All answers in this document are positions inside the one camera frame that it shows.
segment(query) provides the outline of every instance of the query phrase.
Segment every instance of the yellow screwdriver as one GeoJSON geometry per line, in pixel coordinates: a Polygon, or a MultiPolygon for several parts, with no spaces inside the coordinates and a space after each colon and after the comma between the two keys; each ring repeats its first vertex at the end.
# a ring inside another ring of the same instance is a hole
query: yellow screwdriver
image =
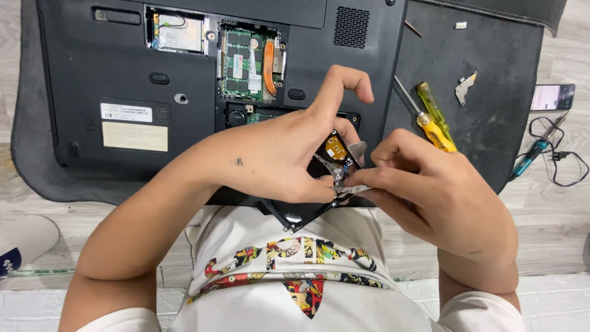
{"type": "Polygon", "coordinates": [[[451,138],[450,130],[451,128],[447,125],[444,120],[444,116],[441,113],[441,107],[438,105],[436,99],[434,99],[434,95],[432,95],[432,90],[430,89],[428,83],[420,82],[416,85],[416,93],[418,97],[422,100],[424,107],[432,116],[432,120],[436,125],[442,130],[442,134],[453,144],[453,139],[451,138]]]}
{"type": "Polygon", "coordinates": [[[416,103],[414,102],[412,97],[405,90],[404,86],[398,80],[397,77],[395,77],[395,81],[397,82],[399,88],[402,90],[402,92],[404,93],[405,97],[408,99],[410,104],[412,104],[412,107],[414,108],[414,112],[416,112],[416,115],[417,115],[416,122],[418,122],[418,125],[420,127],[422,127],[422,129],[426,133],[426,136],[428,137],[428,139],[430,139],[432,141],[432,143],[434,143],[435,147],[437,147],[445,152],[455,152],[457,150],[457,148],[455,147],[455,145],[453,143],[451,143],[451,141],[449,141],[444,136],[441,129],[432,120],[432,116],[430,116],[427,113],[424,113],[423,111],[421,111],[418,108],[418,105],[416,105],[416,103]]]}

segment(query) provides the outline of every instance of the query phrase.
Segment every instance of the screwdriver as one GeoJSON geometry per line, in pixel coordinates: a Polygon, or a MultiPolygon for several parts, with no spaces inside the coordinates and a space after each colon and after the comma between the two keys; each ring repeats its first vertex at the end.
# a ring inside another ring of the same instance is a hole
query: screwdriver
{"type": "Polygon", "coordinates": [[[569,111],[565,112],[562,116],[558,117],[555,120],[555,126],[551,126],[547,131],[543,134],[543,138],[538,139],[533,147],[526,153],[525,157],[519,162],[516,166],[514,171],[512,171],[512,175],[510,176],[509,181],[514,180],[515,178],[522,175],[522,173],[529,168],[533,160],[537,158],[544,149],[549,146],[549,138],[555,134],[559,126],[565,121],[565,117],[568,115],[569,111]]]}
{"type": "Polygon", "coordinates": [[[418,97],[422,100],[424,107],[432,116],[432,120],[436,125],[441,129],[442,134],[448,139],[453,145],[453,139],[451,138],[450,130],[451,128],[444,120],[444,116],[441,113],[441,107],[438,105],[436,99],[434,99],[434,95],[432,95],[432,90],[430,89],[428,83],[420,82],[416,85],[416,93],[418,97]]]}
{"type": "Polygon", "coordinates": [[[428,139],[430,139],[432,143],[434,143],[435,147],[445,152],[455,152],[457,148],[443,135],[441,129],[432,120],[432,116],[430,116],[427,113],[424,113],[418,108],[418,105],[416,105],[409,93],[404,89],[404,86],[398,80],[397,77],[395,77],[395,81],[404,93],[405,97],[409,100],[410,104],[412,104],[414,112],[416,112],[417,115],[416,122],[418,122],[418,125],[422,127],[428,139]]]}

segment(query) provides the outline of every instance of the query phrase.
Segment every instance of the hand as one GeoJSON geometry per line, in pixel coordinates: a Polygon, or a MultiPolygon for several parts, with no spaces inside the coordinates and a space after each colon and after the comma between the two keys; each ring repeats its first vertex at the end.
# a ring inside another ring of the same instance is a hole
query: hand
{"type": "Polygon", "coordinates": [[[373,102],[365,72],[333,66],[308,109],[219,132],[173,162],[182,163],[187,174],[199,169],[210,183],[252,196],[328,203],[335,196],[333,178],[314,180],[307,166],[333,128],[347,144],[360,141],[352,124],[336,117],[344,89],[354,90],[362,102],[373,102]]]}
{"type": "Polygon", "coordinates": [[[518,240],[510,212],[463,154],[397,129],[371,159],[377,168],[353,173],[347,185],[378,188],[360,196],[406,232],[472,261],[514,262],[518,240]]]}

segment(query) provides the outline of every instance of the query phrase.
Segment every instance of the metal bracket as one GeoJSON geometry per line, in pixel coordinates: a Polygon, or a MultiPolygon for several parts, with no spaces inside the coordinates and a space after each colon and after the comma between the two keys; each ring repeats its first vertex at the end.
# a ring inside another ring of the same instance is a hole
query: metal bracket
{"type": "Polygon", "coordinates": [[[471,75],[468,79],[465,79],[465,77],[463,77],[460,81],[461,84],[459,84],[459,86],[455,88],[455,95],[457,95],[457,99],[459,100],[461,106],[465,105],[465,95],[467,94],[467,90],[469,89],[469,87],[472,86],[475,82],[476,77],[477,72],[473,73],[473,75],[471,75]]]}

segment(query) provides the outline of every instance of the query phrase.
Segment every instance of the laptop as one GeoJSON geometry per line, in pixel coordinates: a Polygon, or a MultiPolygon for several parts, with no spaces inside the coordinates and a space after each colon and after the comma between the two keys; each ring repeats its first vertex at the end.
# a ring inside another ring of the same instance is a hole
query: laptop
{"type": "Polygon", "coordinates": [[[383,137],[407,0],[37,5],[55,161],[72,178],[148,181],[216,132],[307,108],[333,64],[367,72],[375,95],[346,92],[338,116],[367,154],[383,137]]]}

